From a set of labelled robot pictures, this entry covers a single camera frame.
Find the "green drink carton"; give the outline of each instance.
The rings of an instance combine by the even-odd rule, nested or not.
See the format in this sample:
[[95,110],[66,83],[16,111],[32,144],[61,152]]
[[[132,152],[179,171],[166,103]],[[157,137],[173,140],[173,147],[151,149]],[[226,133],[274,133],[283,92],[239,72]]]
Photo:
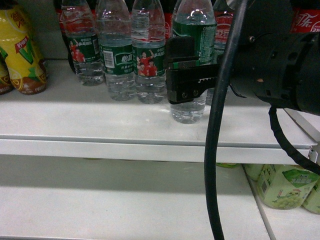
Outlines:
[[217,166],[222,167],[222,168],[228,168],[228,169],[234,169],[238,163],[216,163]]
[[320,214],[320,180],[313,186],[302,206],[312,213]]
[[251,180],[258,181],[261,171],[264,168],[264,164],[246,163],[246,164],[243,164],[243,167],[246,174]]
[[298,208],[319,178],[298,165],[265,164],[257,182],[258,195],[274,209]]

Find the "store shelf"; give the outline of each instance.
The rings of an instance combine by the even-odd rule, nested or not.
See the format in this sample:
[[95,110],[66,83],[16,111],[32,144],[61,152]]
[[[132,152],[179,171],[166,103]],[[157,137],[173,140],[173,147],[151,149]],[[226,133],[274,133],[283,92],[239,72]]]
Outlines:
[[310,113],[285,110],[302,129],[304,129],[316,142],[320,142],[320,116]]
[[316,229],[319,215],[303,207],[279,210],[265,205],[257,194],[257,183],[250,180],[257,206],[270,236],[270,240],[308,239],[318,240]]
[[[174,121],[170,104],[117,102],[105,84],[82,86],[66,60],[49,61],[46,91],[1,96],[0,154],[127,160],[202,162],[210,107],[199,123]],[[218,161],[293,161],[270,130],[269,105],[228,93],[218,145]],[[283,131],[305,156],[316,143],[282,110]]]
[[[200,162],[0,157],[0,239],[212,240]],[[217,168],[226,240],[269,240],[239,165]]]

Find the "beverage pack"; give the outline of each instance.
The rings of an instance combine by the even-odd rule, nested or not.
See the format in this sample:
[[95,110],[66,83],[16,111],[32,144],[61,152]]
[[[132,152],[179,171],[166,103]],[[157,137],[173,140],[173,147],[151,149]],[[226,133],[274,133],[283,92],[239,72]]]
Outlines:
[[0,10],[0,53],[12,85],[22,94],[37,94],[46,89],[44,57],[35,41],[30,19],[17,4]]

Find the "robotic arm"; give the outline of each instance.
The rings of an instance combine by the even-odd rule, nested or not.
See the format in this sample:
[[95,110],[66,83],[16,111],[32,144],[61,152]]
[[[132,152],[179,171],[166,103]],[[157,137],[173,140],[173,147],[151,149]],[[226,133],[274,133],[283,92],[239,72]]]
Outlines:
[[[320,116],[319,34],[289,33],[294,14],[289,0],[249,2],[230,76],[233,92]],[[198,66],[193,49],[192,37],[167,42],[171,104],[192,101],[216,85],[219,65]]]
[[240,0],[223,58],[215,65],[199,66],[191,37],[170,38],[166,44],[166,85],[171,104],[192,101],[206,89],[215,88],[204,156],[206,203],[215,240],[224,240],[216,157],[228,85],[239,97],[270,103],[271,129],[281,148],[297,164],[320,175],[320,166],[286,139],[276,114],[277,108],[289,108],[320,116],[319,34],[289,33],[293,15],[289,0]]

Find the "black cable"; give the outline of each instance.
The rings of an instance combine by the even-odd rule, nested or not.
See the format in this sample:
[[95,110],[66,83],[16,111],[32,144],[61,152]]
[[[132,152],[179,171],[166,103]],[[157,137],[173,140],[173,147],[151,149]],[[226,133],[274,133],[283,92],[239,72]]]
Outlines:
[[278,121],[277,117],[277,108],[274,106],[270,107],[269,110],[269,117],[270,117],[270,125],[273,131],[273,135],[275,139],[279,143],[280,147],[286,152],[286,154],[294,160],[294,162],[304,169],[307,169],[315,174],[320,176],[320,166],[308,158],[303,156],[291,143],[287,140],[284,132],[281,129],[281,126]]
[[205,181],[205,197],[210,225],[215,240],[224,240],[222,230],[216,186],[216,162],[219,132],[221,127],[222,114],[228,86],[230,84],[230,76],[233,61],[238,49],[238,42],[248,8],[249,0],[238,1],[235,15],[230,27],[228,41],[225,46],[219,69],[217,84],[214,89],[213,100],[209,115],[209,123],[205,141],[204,152],[204,181]]

